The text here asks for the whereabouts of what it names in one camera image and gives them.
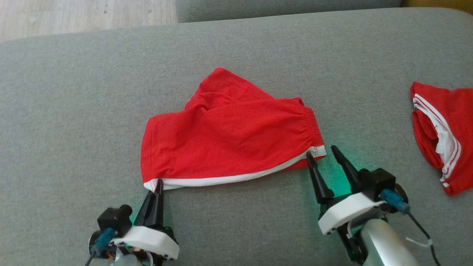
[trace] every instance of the light wood floor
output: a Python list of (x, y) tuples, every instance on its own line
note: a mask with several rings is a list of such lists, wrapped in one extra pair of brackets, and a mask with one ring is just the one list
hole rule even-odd
[(175, 0), (0, 0), (0, 43), (37, 35), (177, 23)]

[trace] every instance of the gray upholstery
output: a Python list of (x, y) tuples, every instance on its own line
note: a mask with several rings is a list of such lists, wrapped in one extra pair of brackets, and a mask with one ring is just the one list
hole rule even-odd
[[(217, 66), (275, 97), (301, 97), (327, 146), (397, 176), (442, 265), (468, 265), (473, 191), (444, 193), (414, 140), (409, 88), (473, 87), (472, 28), (472, 16), (450, 9), (376, 9), (0, 44), (1, 265), (84, 264), (97, 216), (125, 203), (137, 210), (146, 194), (147, 120), (181, 110)], [(336, 194), (348, 192), (331, 154), (320, 170)], [(181, 247), (166, 265), (350, 265), (337, 236), (317, 227), (306, 170), (181, 188), (165, 200)], [(402, 237), (424, 240), (407, 217), (390, 221)], [(427, 249), (408, 245), (433, 265)]]
[(323, 11), (395, 8), (400, 0), (176, 0), (179, 22), (258, 18)]

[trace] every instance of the white trim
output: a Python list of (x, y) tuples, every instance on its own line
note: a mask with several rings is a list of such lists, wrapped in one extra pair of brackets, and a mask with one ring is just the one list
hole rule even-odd
[[(453, 150), (453, 153), (451, 155), (451, 157), (447, 160), (447, 161), (443, 161), (444, 163), (444, 167), (442, 168), (442, 173), (443, 173), (443, 177), (440, 179), (440, 181), (443, 183), (443, 185), (445, 187), (447, 186), (450, 186), (446, 180), (450, 177), (450, 174), (452, 173), (456, 163), (458, 162), (458, 159), (460, 158), (460, 153), (462, 151), (462, 146), (460, 144), (460, 142), (458, 142), (458, 140), (455, 138), (455, 136), (453, 135), (450, 127), (448, 126), (448, 123), (447, 121), (445, 120), (445, 118), (443, 117), (443, 115), (432, 105), (430, 104), (426, 99), (424, 99), (422, 96), (420, 96), (419, 94), (415, 94), (414, 95), (414, 98), (412, 99), (413, 103), (414, 103), (414, 107), (419, 109), (421, 112), (423, 112), (425, 115), (427, 115), (427, 117), (429, 117), (429, 119), (431, 120), (431, 122), (436, 125), (438, 124), (439, 126), (443, 126), (449, 133), (449, 136), (448, 136), (448, 140), (442, 140), (442, 141), (450, 141), (450, 142), (453, 142), (454, 144), (454, 150)], [(441, 144), (441, 134), (438, 134), (439, 136), (439, 144)]]
[[(236, 176), (228, 176), (228, 177), (207, 177), (207, 178), (162, 178), (164, 183), (164, 189), (175, 189), (184, 186), (213, 186), (213, 185), (220, 185), (220, 184), (227, 184), (227, 183), (235, 183), (241, 181), (247, 181), (259, 177), (263, 177), (277, 171), (281, 171), (283, 169), (288, 168), (289, 166), (295, 164), (296, 162), (304, 159), (306, 157), (306, 153), (310, 151), (312, 156), (320, 157), (327, 155), (327, 151), (325, 150), (325, 146), (316, 146), (310, 147), (302, 154), (280, 164), (273, 168), (249, 173), (249, 174), (242, 174)], [(158, 178), (152, 179), (146, 183), (143, 183), (145, 188), (153, 191), (156, 188), (156, 184), (158, 183)]]

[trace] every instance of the red garment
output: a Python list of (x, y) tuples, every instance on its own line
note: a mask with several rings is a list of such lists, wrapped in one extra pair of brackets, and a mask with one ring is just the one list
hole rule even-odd
[[(250, 180), (326, 155), (312, 110), (275, 99), (217, 68), (183, 111), (152, 117), (141, 145), (144, 186), (165, 189)], [(306, 167), (305, 162), (297, 168)]]
[(440, 89), (414, 82), (414, 136), (448, 195), (473, 187), (473, 89)]

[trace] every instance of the gray cushion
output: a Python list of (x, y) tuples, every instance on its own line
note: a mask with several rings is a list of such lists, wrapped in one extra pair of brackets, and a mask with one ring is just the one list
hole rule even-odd
[(400, 0), (176, 0), (179, 22), (399, 7)]
[[(217, 66), (275, 97), (301, 97), (326, 145), (358, 168), (397, 176), (442, 265), (469, 264), (473, 191), (443, 191), (412, 134), (409, 88), (473, 87), (472, 28), (473, 17), (450, 9), (377, 9), (0, 44), (1, 264), (84, 264), (98, 215), (125, 203), (136, 211), (146, 194), (147, 120), (183, 109)], [(336, 194), (348, 192), (331, 154), (320, 170)], [(165, 200), (181, 247), (166, 265), (350, 265), (338, 237), (317, 227), (306, 170), (181, 188)], [(402, 237), (424, 240), (407, 217), (390, 221)], [(408, 245), (434, 265), (427, 249)]]

